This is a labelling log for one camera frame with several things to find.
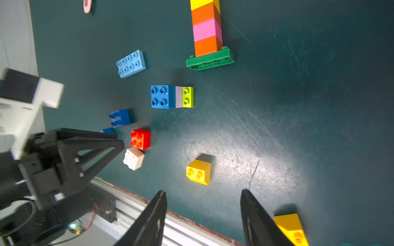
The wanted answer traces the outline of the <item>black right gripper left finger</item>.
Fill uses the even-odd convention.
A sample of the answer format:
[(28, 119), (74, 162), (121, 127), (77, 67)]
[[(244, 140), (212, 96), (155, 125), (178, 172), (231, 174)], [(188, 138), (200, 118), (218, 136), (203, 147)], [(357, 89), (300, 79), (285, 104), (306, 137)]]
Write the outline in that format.
[(141, 215), (116, 242), (117, 246), (160, 246), (163, 240), (167, 196), (159, 191)]

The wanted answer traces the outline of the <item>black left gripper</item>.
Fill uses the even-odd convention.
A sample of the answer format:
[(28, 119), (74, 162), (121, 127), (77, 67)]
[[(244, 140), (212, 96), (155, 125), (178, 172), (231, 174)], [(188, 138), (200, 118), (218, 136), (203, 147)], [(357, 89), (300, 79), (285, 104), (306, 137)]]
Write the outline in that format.
[(25, 154), (1, 153), (1, 208), (26, 196), (39, 209), (81, 192), (125, 148), (115, 134), (61, 128), (29, 136)]

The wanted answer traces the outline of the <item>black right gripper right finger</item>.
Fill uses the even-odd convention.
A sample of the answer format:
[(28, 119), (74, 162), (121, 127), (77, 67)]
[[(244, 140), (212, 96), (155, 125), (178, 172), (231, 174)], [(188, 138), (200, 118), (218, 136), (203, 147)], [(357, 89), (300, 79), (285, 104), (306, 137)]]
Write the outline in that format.
[(242, 190), (241, 217), (247, 246), (292, 246), (274, 220), (247, 189)]

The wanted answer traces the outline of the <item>red lego brick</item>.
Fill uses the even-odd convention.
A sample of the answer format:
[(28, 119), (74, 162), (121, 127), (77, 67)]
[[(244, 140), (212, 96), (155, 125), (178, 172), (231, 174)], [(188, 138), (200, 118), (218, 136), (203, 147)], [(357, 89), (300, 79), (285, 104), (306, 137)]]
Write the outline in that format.
[(151, 132), (144, 129), (132, 130), (130, 145), (139, 150), (145, 150), (150, 148)]

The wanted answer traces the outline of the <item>purple lego brick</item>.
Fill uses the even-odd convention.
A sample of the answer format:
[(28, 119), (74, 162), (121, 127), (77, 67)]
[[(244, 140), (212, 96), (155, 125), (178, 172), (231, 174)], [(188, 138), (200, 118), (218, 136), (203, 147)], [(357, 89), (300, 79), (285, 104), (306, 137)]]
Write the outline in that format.
[(183, 107), (183, 87), (180, 86), (175, 87), (175, 107)]

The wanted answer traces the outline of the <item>lime green lego plate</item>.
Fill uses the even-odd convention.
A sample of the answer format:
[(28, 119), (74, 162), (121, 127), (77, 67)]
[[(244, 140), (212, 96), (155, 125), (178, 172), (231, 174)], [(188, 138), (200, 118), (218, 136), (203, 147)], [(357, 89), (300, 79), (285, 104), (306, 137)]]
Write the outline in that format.
[(183, 87), (182, 90), (182, 106), (183, 108), (193, 108), (194, 107), (194, 88), (193, 87)]

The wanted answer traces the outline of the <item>dark green lego plate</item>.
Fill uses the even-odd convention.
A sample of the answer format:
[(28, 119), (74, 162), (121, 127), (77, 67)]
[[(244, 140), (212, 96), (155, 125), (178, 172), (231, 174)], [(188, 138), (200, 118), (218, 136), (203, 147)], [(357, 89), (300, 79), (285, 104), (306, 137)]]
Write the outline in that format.
[(232, 64), (235, 62), (235, 55), (227, 47), (223, 47), (220, 51), (202, 55), (199, 57), (190, 56), (186, 60), (186, 67), (194, 71), (202, 71), (210, 68), (215, 68), (223, 65)]

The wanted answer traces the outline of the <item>pink lego brick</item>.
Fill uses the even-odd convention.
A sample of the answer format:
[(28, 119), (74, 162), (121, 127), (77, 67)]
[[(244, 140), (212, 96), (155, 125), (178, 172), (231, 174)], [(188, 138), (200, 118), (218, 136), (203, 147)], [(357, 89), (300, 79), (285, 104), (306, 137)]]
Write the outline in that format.
[(222, 28), (218, 22), (212, 18), (205, 22), (193, 26), (194, 42), (216, 36), (220, 42), (223, 42)]

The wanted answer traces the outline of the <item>orange lego brick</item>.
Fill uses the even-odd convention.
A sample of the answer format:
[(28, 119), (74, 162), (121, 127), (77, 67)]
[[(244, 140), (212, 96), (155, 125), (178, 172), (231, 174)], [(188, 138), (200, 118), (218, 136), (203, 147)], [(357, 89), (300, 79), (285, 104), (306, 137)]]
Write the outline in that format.
[(211, 36), (206, 39), (195, 42), (195, 56), (203, 56), (218, 52), (222, 49), (223, 44), (217, 36)]
[(221, 15), (214, 2), (210, 2), (206, 5), (203, 5), (197, 9), (192, 10), (191, 16), (192, 16), (192, 24), (194, 26), (211, 19), (215, 19), (218, 25), (220, 27), (222, 26)]

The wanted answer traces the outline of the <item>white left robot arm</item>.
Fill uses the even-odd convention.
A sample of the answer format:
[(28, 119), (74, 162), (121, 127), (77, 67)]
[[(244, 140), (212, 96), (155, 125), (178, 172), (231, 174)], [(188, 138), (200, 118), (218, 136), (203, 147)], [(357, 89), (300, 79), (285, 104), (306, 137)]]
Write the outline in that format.
[(125, 148), (115, 134), (57, 129), (29, 136), (20, 159), (1, 154), (1, 219), (7, 246), (44, 246), (88, 212), (105, 212), (109, 199), (90, 182)]

